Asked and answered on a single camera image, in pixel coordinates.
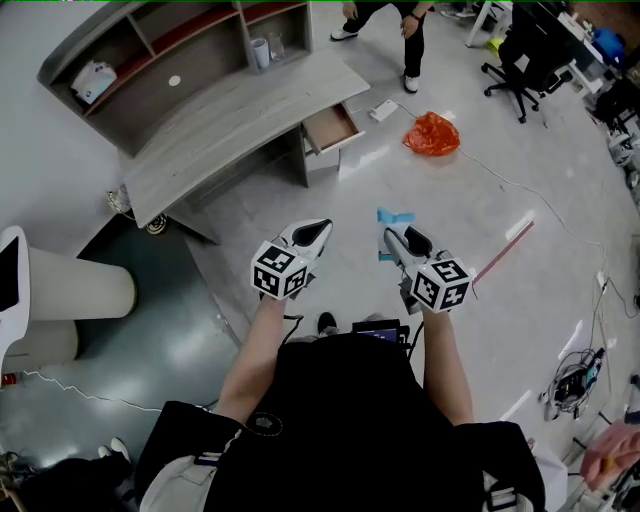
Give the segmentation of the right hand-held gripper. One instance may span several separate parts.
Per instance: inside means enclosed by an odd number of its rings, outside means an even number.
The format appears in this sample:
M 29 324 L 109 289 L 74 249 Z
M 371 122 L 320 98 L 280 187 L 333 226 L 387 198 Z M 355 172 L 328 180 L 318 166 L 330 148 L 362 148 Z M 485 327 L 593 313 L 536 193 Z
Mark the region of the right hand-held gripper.
M 449 250 L 433 247 L 414 225 L 406 228 L 404 237 L 406 246 L 402 236 L 386 227 L 380 260 L 392 261 L 401 269 L 399 293 L 407 313 L 449 312 L 461 306 L 473 281 L 463 262 Z

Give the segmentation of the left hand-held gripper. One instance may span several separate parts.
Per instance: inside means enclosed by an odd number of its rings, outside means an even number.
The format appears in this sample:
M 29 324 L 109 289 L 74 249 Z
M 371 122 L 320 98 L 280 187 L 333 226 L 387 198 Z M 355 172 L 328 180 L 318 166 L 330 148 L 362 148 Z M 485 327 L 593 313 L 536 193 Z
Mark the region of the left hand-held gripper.
M 316 260 L 333 230 L 330 219 L 306 219 L 262 243 L 251 260 L 250 284 L 261 295 L 294 300 L 317 276 Z

